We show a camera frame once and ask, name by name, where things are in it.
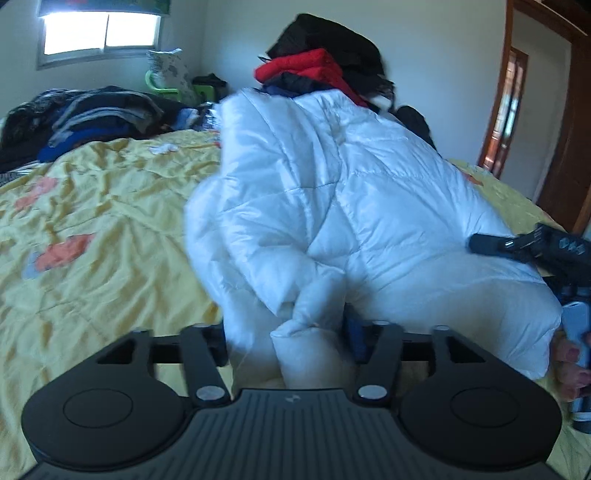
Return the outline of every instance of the pillow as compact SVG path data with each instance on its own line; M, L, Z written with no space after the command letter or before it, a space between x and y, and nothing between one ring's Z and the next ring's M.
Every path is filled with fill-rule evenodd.
M187 66L180 57L181 52L180 48L173 51L149 51L152 81L158 88L176 88L183 103L197 106L199 98L191 85Z

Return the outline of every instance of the fingernail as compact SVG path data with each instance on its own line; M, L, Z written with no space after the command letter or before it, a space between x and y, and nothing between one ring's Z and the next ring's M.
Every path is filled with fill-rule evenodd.
M575 363L579 360L579 349L578 348L570 348L569 351L566 353L566 361Z

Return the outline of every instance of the hand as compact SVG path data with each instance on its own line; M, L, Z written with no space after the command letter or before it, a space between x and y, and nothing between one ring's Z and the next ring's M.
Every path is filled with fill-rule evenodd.
M585 336L584 341L591 346L591 332ZM558 390L562 399L567 402L591 395L591 371L576 365L580 353L580 348L566 338L557 339L553 345Z

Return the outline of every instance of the folded clothes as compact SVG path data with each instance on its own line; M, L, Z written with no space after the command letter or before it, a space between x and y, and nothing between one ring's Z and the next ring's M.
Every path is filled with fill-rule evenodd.
M255 78L260 83L265 83L283 72L328 84L343 92L357 105L367 106L367 103L343 80L343 70L323 48L271 60L255 70Z
M113 126L110 128L86 128L76 132L71 132L59 143L48 143L45 147L43 147L37 154L37 161L41 163L53 162L63 154L68 153L69 151L89 142L109 142L116 138L125 138L129 136L132 131L131 127L127 124L122 124L121 122L119 123L119 126Z
M8 112L0 137L0 149L16 147L44 128L51 127L56 112L83 93L81 90L46 90Z
M334 58L343 70L343 80L356 93L364 98L381 95L391 104L394 103L394 84L385 78L377 46L344 25L310 14L300 14L267 54L269 58L276 59L316 48L324 48Z
M322 90L331 90L334 87L327 83L317 82L308 77L302 77L295 73L282 72L279 75L275 75L263 84L263 92L269 92L270 87L277 87L287 92L293 92L297 95L304 95L306 93L321 92Z
M263 85L261 91L263 93L268 93L269 95L279 95L286 98L296 98L301 95L301 93L290 92L289 90L285 90L281 87L276 87L275 85Z

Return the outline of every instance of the crumpled fabric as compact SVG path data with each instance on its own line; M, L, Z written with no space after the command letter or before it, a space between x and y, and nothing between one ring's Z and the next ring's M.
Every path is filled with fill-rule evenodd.
M191 264L224 313L235 389L351 381L343 306L478 343L542 377L560 303L529 265L469 252L511 236L449 162L342 92L222 102L222 165L185 212Z

